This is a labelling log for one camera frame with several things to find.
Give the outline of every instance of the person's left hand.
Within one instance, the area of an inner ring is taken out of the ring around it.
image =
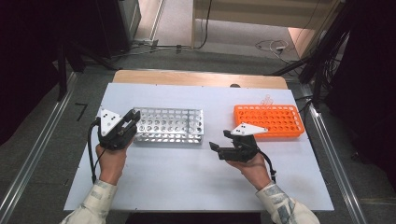
[[[120,177],[122,176],[122,170],[126,161],[126,150],[129,145],[131,145],[132,141],[121,150],[106,150],[102,157],[99,160],[100,165],[100,176],[99,179],[107,182],[108,184],[116,186],[119,182]],[[96,146],[96,154],[98,157],[103,153],[105,149],[100,147],[100,145]]]

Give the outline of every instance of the person's right hand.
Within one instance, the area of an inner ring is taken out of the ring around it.
[[[245,176],[256,190],[263,189],[271,182],[265,166],[265,159],[260,153],[257,153],[256,156],[248,162],[227,161],[227,163],[240,170],[242,175]]]

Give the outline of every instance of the white sleeve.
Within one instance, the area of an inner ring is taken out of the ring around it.
[[[105,224],[117,187],[96,180],[90,193],[73,213],[61,224]]]
[[[276,224],[319,223],[318,218],[302,203],[290,198],[282,189],[271,182],[256,196],[264,204]]]

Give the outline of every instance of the white object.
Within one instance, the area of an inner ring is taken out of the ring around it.
[[[267,133],[268,129],[251,125],[248,123],[241,123],[234,130],[231,131],[233,135],[246,136],[256,133]]]
[[[291,91],[270,89],[166,86],[110,83],[101,105],[126,114],[134,107],[196,108],[205,112],[205,138],[201,145],[133,143],[112,209],[141,212],[259,212],[263,206],[256,189],[225,161],[209,142],[230,144],[223,130],[235,128],[235,105],[259,104],[270,94],[280,105],[295,105]],[[98,143],[92,138],[92,145]],[[333,210],[306,133],[297,138],[266,138],[257,145],[277,172],[277,184],[315,211]],[[74,210],[92,187],[87,148],[78,166],[65,210]]]
[[[100,111],[101,135],[106,136],[121,120],[121,115],[102,108]]]

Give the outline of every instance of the silver test tube rack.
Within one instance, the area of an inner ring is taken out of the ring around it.
[[[135,107],[140,111],[136,142],[201,144],[204,138],[202,109]]]

